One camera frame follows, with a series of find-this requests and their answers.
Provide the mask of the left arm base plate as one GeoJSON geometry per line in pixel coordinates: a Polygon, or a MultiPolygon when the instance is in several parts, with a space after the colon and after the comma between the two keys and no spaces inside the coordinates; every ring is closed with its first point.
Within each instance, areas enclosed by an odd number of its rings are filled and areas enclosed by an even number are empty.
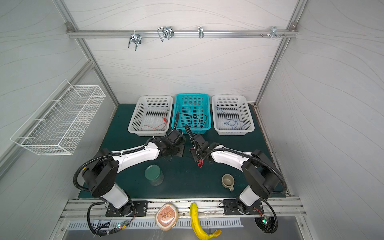
{"type": "Polygon", "coordinates": [[[147,214],[148,201],[130,201],[120,209],[109,204],[106,217],[145,217],[147,214]]]}

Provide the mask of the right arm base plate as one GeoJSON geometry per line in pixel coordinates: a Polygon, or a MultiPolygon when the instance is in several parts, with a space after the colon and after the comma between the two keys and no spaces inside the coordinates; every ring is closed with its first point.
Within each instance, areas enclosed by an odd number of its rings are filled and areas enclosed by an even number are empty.
{"type": "Polygon", "coordinates": [[[254,202],[251,206],[247,206],[240,199],[224,199],[219,203],[219,208],[224,209],[226,216],[234,215],[264,215],[264,209],[260,200],[254,202]]]}

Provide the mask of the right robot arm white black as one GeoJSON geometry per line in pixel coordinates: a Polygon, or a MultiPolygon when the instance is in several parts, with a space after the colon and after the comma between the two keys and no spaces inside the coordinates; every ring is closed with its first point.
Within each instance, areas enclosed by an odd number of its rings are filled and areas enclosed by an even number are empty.
{"type": "Polygon", "coordinates": [[[266,201],[272,194],[287,192],[288,186],[282,173],[262,151],[240,152],[218,143],[210,144],[202,135],[192,133],[189,126],[185,129],[190,136],[195,159],[225,164],[245,175],[248,185],[236,198],[234,207],[240,214],[249,214],[254,203],[266,201]]]}

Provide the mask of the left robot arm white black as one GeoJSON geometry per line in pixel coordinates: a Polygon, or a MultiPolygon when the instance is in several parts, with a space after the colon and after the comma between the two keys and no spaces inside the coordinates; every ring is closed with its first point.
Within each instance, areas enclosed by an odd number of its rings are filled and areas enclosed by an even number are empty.
{"type": "Polygon", "coordinates": [[[101,199],[102,203],[111,204],[120,215],[127,216],[133,211],[134,204],[116,183],[117,175],[137,164],[176,155],[184,143],[183,131],[173,127],[165,136],[152,137],[135,148],[113,152],[104,149],[75,171],[73,184],[75,188],[101,199]]]}

